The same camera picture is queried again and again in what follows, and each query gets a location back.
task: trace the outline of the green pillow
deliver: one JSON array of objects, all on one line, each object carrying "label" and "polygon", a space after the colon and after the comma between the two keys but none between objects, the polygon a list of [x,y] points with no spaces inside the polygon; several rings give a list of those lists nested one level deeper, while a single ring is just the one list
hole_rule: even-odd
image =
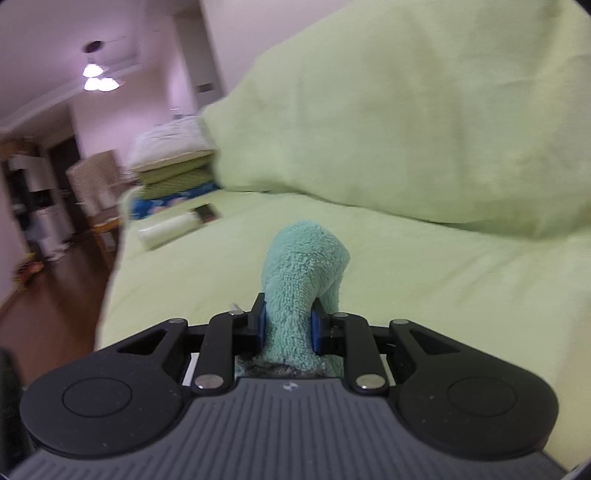
[{"label": "green pillow", "polygon": [[203,119],[230,190],[528,235],[591,225],[591,20],[573,0],[358,0]]}]

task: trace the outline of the wooden floor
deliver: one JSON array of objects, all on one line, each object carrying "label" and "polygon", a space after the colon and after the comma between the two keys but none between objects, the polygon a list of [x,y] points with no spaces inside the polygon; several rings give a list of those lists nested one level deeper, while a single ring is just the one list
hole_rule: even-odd
[{"label": "wooden floor", "polygon": [[90,353],[109,272],[93,238],[36,275],[0,319],[0,346],[28,384]]}]

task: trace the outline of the bed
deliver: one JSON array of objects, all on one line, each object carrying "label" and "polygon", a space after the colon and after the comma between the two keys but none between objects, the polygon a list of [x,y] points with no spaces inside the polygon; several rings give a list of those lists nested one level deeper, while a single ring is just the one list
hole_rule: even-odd
[{"label": "bed", "polygon": [[[221,218],[155,251],[143,248],[139,228],[204,203]],[[219,190],[125,229],[97,348],[171,317],[196,325],[232,303],[249,309],[272,238],[300,219],[320,222],[351,254],[342,310],[375,325],[412,319],[532,370],[560,399],[550,454],[571,466],[589,454],[591,231],[499,238],[300,194]]]}]

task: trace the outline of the doorway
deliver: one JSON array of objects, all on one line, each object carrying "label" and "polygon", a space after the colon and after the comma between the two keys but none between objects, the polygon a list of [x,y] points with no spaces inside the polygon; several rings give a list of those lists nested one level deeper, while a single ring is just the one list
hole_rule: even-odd
[{"label": "doorway", "polygon": [[74,234],[80,235],[81,233],[87,232],[90,229],[90,225],[76,199],[76,195],[66,174],[68,168],[80,160],[80,152],[75,137],[64,140],[55,147],[50,148],[47,153],[54,174],[56,175],[57,186],[60,189],[61,197],[66,205],[66,212],[72,221]]}]

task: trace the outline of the gray gripper base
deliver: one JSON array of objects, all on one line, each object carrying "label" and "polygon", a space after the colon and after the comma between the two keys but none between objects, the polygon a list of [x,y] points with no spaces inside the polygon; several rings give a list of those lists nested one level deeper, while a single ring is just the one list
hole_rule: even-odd
[{"label": "gray gripper base", "polygon": [[239,380],[195,400],[164,438],[104,460],[41,450],[11,480],[557,480],[543,453],[502,462],[461,460],[415,439],[383,398],[338,379]]}]

